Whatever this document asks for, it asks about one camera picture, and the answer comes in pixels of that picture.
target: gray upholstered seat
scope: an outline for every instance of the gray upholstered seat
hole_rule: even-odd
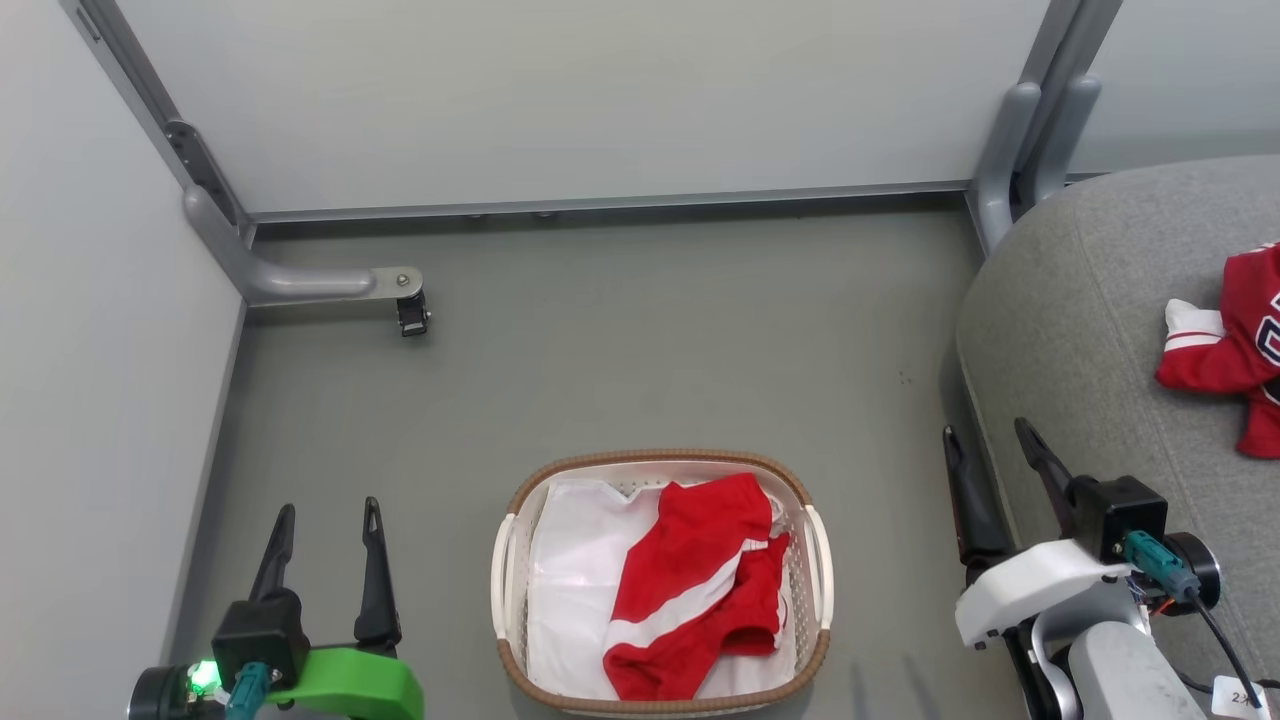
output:
[[[1160,387],[1170,297],[1216,307],[1222,261],[1280,240],[1280,156],[1148,168],[1070,187],[1028,213],[965,300],[957,346],[1020,544],[1057,524],[1012,433],[1025,415],[1074,473],[1132,474],[1170,501],[1225,573],[1216,615],[1257,676],[1280,676],[1280,461],[1233,446],[1239,398]],[[1231,674],[1203,623],[1161,619],[1174,665]]]

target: green led light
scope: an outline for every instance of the green led light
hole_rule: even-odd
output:
[[[223,684],[221,678],[218,676],[218,664],[212,660],[201,660],[197,662],[191,670],[188,682],[191,683],[191,692],[200,696],[216,691]]]

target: gray metal bracket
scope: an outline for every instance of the gray metal bracket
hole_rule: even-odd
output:
[[[1014,214],[1010,206],[1009,186],[1014,177],[1014,164],[1018,149],[1027,137],[1032,115],[1039,104],[1041,88],[1034,82],[1015,85],[1005,92],[1005,99],[996,114],[996,122],[982,149],[978,170],[965,192],[969,213],[978,229],[978,240],[987,255],[1014,227]]]
[[[227,277],[251,307],[396,300],[401,334],[426,332],[422,273],[416,268],[326,269],[288,268],[269,263],[244,245],[221,208],[204,187],[191,186],[182,197],[187,222],[205,241]]]
[[[244,210],[236,200],[236,193],[218,169],[218,164],[214,163],[209,146],[196,128],[178,114],[178,106],[160,82],[160,76],[115,0],[79,0],[74,15],[88,31],[90,40],[106,45],[115,58],[120,70],[137,90],[151,119],[160,127],[178,155],[191,182],[209,188],[227,219],[239,228],[246,228],[248,220]],[[186,178],[179,177],[178,181],[183,186],[187,184]]]
[[[1123,0],[1080,0],[1042,83],[1043,96],[1018,152],[1018,195],[1030,208],[1066,186],[1102,81],[1087,74]]]
[[[1102,81],[1085,74],[1123,0],[1051,0],[1019,85],[1005,94],[966,199],[989,255],[1014,224],[1010,191],[1029,208],[1066,184]]]
[[[1066,187],[1071,155],[1101,94],[1102,81],[1097,76],[1078,77],[1068,83],[1057,111],[1050,115],[1041,141],[1018,176],[1018,196],[1028,208]]]
[[[183,167],[187,168],[191,182],[209,191],[210,199],[223,211],[223,215],[227,215],[227,219],[232,224],[238,228],[248,227],[250,223],[244,215],[244,210],[241,208],[239,201],[236,200],[236,193],[232,192],[230,186],[223,178],[221,170],[214,163],[214,156],[209,152],[209,146],[205,145],[205,140],[200,137],[200,132],[196,131],[195,126],[183,119],[173,119],[166,122],[163,129],[169,146],[173,147],[178,159],[182,160]]]

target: white plastic basket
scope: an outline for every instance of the white plastic basket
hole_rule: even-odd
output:
[[[604,480],[630,495],[637,488],[678,480],[703,483],[753,473],[760,488],[782,507],[791,533],[790,570],[796,639],[796,671],[786,684],[767,692],[680,702],[626,702],[573,698],[549,693],[526,675],[530,546],[547,502],[549,480]],[[572,457],[535,473],[516,493],[498,527],[489,575],[489,607],[498,653],[511,679],[534,700],[577,715],[598,717],[705,717],[772,705],[799,692],[817,674],[831,642],[835,607],[831,543],[822,516],[808,492],[781,464],[759,455],[705,450],[641,450]]]

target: black cable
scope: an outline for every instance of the black cable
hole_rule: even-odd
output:
[[[1187,685],[1188,688],[1190,688],[1190,689],[1193,689],[1193,691],[1196,691],[1198,693],[1213,694],[1213,687],[1212,685],[1206,685],[1204,683],[1197,683],[1190,675],[1188,675],[1187,673],[1183,673],[1181,670],[1179,670],[1176,667],[1174,669],[1174,673],[1178,673],[1178,679],[1181,680],[1183,684]],[[1263,678],[1261,680],[1253,680],[1253,684],[1258,685],[1260,688],[1266,688],[1268,691],[1280,691],[1280,680],[1272,680],[1270,678]]]
[[[1174,670],[1174,673],[1178,673],[1178,679],[1181,680],[1183,684],[1187,685],[1188,688],[1204,694],[1213,694],[1213,688],[1206,685],[1204,683],[1197,683],[1196,680],[1190,679],[1190,676],[1187,673],[1183,673],[1181,670]]]
[[[1217,644],[1222,646],[1222,652],[1226,653],[1226,659],[1231,661],[1231,669],[1235,670],[1235,676],[1244,683],[1244,692],[1249,696],[1249,705],[1258,708],[1262,707],[1262,701],[1258,700],[1258,691],[1253,689],[1253,683],[1249,680],[1249,674],[1244,670],[1244,664],[1240,662],[1240,657],[1235,655],[1235,648],[1231,647],[1231,642],[1226,639],[1222,634],[1222,629],[1217,626],[1217,621],[1213,616],[1208,614],[1208,607],[1204,607],[1204,601],[1201,600],[1199,593],[1193,592],[1192,605],[1196,606],[1196,611],[1201,614],[1204,623],[1208,624],[1208,629],[1213,630],[1213,637],[1217,638]]]

